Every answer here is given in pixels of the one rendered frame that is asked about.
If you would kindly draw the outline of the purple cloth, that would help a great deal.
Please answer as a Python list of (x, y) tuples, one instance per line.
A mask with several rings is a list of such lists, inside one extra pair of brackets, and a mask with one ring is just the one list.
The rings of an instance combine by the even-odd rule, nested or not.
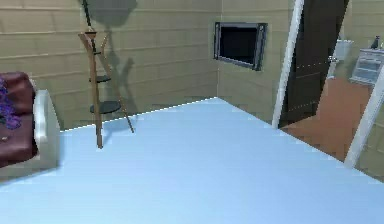
[(21, 126), (21, 119), (15, 114), (14, 105), (8, 97), (6, 83), (2, 78), (0, 78), (0, 123), (10, 130)]

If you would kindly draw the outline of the white door frame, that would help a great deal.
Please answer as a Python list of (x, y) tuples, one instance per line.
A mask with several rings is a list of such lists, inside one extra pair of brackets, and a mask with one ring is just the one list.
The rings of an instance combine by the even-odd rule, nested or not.
[[(294, 0), (293, 12), (290, 21), (289, 34), (285, 49), (284, 60), (282, 64), (280, 80), (277, 88), (276, 102), (274, 106), (272, 127), (279, 128), (281, 114), (283, 111), (283, 103), (286, 96), (288, 80), (291, 71), (291, 64), (294, 58), (297, 37), (300, 29), (301, 16), (304, 12), (304, 5), (308, 0)], [(371, 96), (367, 102), (364, 113), (360, 119), (356, 129), (354, 138), (350, 144), (344, 164), (347, 167), (355, 167), (360, 158), (363, 146), (372, 130), (375, 119), (384, 101), (384, 67), (379, 71), (378, 79), (374, 85)]]

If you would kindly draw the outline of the dark brown room door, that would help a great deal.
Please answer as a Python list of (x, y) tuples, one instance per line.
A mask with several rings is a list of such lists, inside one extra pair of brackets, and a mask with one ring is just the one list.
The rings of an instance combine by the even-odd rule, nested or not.
[(349, 0), (304, 0), (278, 127), (316, 114)]

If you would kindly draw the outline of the wooden tripod floor lamp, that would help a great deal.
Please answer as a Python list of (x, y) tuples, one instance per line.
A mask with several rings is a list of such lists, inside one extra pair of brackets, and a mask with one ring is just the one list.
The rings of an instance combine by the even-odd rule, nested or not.
[[(89, 0), (79, 0), (86, 21), (87, 29), (78, 34), (88, 57), (89, 62), (89, 82), (91, 84), (92, 105), (89, 111), (93, 114), (94, 125), (96, 131), (96, 144), (99, 149), (103, 148), (103, 135), (102, 135), (102, 116), (105, 114), (112, 114), (121, 110), (124, 118), (127, 120), (128, 127), (131, 132), (134, 132), (131, 120), (128, 115), (127, 107), (124, 103), (121, 92), (117, 83), (112, 79), (112, 68), (108, 62), (105, 49), (109, 42), (110, 32), (107, 31), (100, 46), (96, 46), (96, 38), (98, 31), (92, 25), (91, 13), (89, 10)], [(111, 82), (112, 89), (117, 95), (116, 100), (100, 100), (99, 84)]]

